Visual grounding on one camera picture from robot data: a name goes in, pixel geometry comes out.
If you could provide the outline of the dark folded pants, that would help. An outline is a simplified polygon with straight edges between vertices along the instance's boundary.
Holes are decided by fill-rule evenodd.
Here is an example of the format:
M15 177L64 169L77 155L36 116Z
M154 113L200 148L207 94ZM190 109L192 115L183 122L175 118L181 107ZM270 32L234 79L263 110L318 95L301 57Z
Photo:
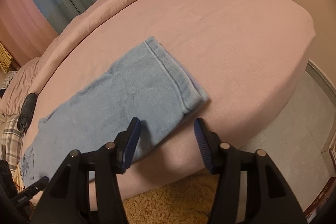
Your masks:
M26 96L21 113L19 114L17 128L20 132L26 133L32 122L35 106L37 104L38 96L35 93L30 93Z

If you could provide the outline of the pink folded duvet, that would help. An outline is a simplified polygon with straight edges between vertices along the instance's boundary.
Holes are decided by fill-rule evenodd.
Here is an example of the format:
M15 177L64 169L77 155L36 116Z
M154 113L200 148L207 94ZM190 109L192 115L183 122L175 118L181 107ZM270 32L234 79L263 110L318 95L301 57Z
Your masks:
M19 114L29 93L39 94L64 59L90 33L137 0L97 0L83 14L76 16L47 47L18 70L1 99L1 112Z

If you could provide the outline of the yellow shaggy rug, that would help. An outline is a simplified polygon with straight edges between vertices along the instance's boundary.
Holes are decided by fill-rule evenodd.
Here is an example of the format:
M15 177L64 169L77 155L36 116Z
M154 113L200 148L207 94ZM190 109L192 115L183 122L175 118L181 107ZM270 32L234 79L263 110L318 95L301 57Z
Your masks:
M129 223L207 223L219 176L201 170L123 202Z

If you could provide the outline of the pink bed with sheet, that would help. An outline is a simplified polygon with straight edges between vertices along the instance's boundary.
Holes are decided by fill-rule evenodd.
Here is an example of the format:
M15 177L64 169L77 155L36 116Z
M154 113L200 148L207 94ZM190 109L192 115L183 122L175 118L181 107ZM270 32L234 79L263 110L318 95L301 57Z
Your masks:
M305 70L315 30L310 14L291 0L137 0L90 33L56 69L38 94L23 155L40 119L149 37L209 98L118 177L124 199L204 167L195 118L235 147L270 124Z

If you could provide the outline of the yellow pleated lamp shade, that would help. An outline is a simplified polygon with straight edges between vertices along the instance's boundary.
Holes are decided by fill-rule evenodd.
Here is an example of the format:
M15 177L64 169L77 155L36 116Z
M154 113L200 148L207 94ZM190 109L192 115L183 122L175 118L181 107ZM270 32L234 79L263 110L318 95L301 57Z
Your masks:
M13 57L7 51L7 49L0 43L0 67L4 73L9 71L10 65L13 61Z

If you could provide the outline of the plaid pillow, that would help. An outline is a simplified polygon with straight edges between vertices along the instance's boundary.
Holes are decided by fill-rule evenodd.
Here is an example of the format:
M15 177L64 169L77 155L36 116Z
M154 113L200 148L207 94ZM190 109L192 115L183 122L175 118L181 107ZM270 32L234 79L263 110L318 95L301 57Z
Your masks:
M12 174L17 170L23 144L23 133L17 128L18 119L19 114L1 122L1 160L8 162Z

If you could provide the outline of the light blue denim pants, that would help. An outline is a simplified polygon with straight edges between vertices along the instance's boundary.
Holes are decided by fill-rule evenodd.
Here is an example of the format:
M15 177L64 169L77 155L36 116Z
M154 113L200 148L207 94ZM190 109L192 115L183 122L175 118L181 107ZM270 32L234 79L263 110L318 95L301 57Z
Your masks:
M159 42L149 37L99 78L39 120L19 166L25 186L52 177L73 149L99 149L141 121L139 161L208 100L204 89Z

